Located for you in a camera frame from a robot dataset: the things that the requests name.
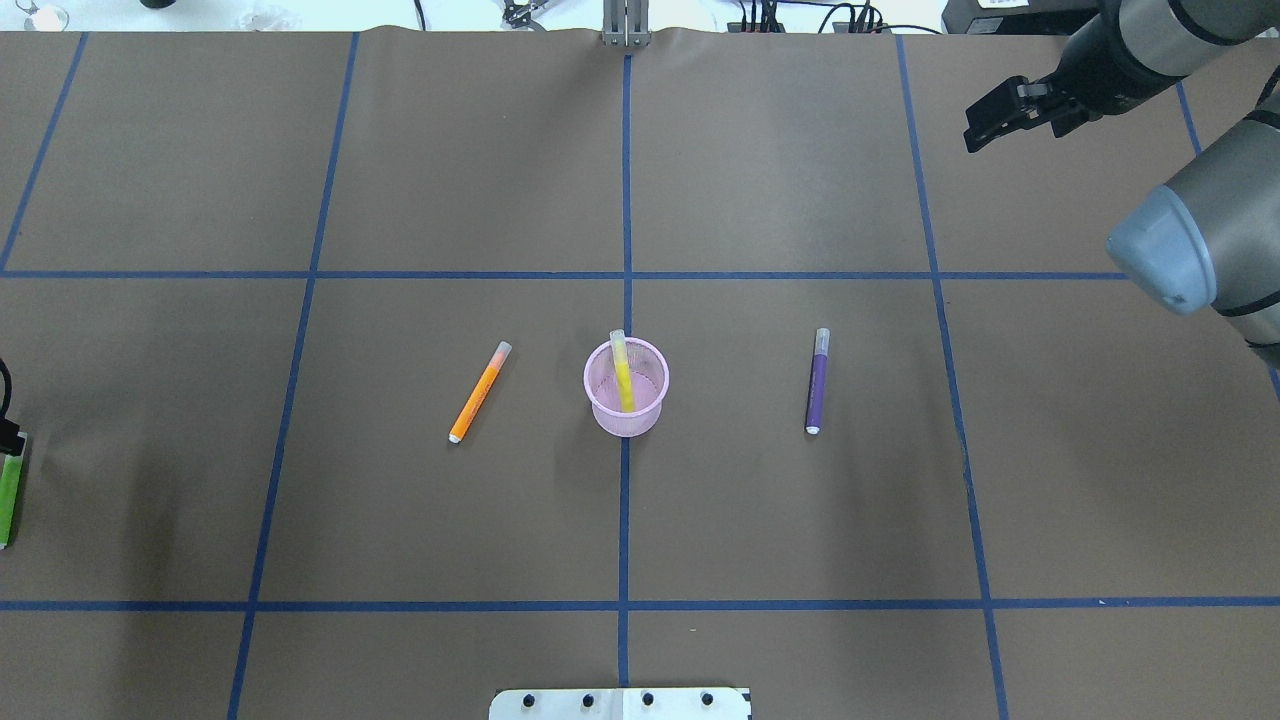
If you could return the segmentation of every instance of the green object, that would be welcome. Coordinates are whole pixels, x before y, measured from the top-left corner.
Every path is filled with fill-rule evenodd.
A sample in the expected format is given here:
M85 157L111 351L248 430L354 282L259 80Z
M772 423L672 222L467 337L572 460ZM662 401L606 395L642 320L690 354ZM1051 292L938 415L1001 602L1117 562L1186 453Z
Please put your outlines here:
M27 433L19 434L27 439ZM9 532L13 530L13 512L18 505L18 480L22 479L22 455L5 455L4 470L0 470L0 550L9 544Z

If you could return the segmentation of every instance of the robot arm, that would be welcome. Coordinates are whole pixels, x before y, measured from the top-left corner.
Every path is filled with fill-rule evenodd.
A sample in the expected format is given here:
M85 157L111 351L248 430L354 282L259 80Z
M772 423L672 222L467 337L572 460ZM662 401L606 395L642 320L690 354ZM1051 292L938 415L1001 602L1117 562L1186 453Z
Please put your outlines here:
M1056 137L1119 115L1233 45L1280 23L1280 0L1103 0L1056 70L1012 77L968 109L977 152L1050 123ZM1280 368L1280 94L1263 99L1187 164L1107 240L1143 291L1185 315L1212 305Z
M1055 137L1128 113L1234 45L1280 24L1280 0L1102 0L1057 69L1015 76L966 110L969 152L1051 123Z
M1169 310L1212 305L1280 368L1280 95L1157 187L1107 252Z

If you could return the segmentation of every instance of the purple marker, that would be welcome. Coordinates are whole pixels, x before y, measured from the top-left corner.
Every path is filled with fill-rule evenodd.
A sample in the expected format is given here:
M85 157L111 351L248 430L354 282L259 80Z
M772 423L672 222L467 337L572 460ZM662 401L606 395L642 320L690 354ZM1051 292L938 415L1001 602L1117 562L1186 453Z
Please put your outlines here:
M815 436L822 429L822 393L827 389L827 347L831 331L818 328L813 341L813 368L809 370L809 411L804 416L804 432Z

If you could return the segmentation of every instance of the yellow marker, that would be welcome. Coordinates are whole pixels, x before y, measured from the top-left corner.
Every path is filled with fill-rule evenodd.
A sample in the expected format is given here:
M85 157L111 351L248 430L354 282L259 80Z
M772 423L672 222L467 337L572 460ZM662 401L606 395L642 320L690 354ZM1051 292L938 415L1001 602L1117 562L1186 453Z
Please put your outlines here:
M609 333L613 346L613 374L618 380L618 402L623 413L636 411L636 396L631 392L631 364L627 361L627 337L622 331Z

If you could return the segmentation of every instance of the metal plate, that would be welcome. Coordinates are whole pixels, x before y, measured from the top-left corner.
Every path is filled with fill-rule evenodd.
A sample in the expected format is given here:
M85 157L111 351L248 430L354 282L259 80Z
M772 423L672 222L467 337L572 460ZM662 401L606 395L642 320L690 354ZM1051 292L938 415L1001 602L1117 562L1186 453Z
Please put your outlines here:
M739 688L526 689L503 691L489 705L489 720L561 720L568 717L750 720L751 691Z

